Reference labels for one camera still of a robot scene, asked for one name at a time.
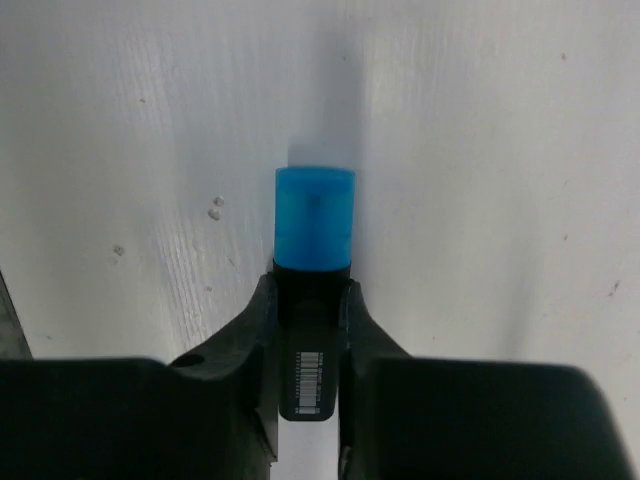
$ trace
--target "white wall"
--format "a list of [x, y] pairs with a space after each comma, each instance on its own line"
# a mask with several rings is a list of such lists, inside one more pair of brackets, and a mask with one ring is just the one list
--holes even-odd
[[[264, 271], [274, 169], [348, 166], [380, 323], [580, 365], [639, 462], [639, 52], [633, 0], [3, 0], [0, 268], [30, 346], [177, 356]], [[335, 478], [336, 428], [284, 425], [274, 477]]]

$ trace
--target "textured white surface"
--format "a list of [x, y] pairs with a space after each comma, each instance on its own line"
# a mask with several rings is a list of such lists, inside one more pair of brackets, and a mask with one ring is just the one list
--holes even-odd
[[[638, 462], [638, 85], [633, 0], [4, 0], [0, 267], [36, 356], [169, 360], [264, 271], [274, 169], [355, 168], [380, 323], [582, 366]], [[335, 478], [336, 428], [274, 477]]]

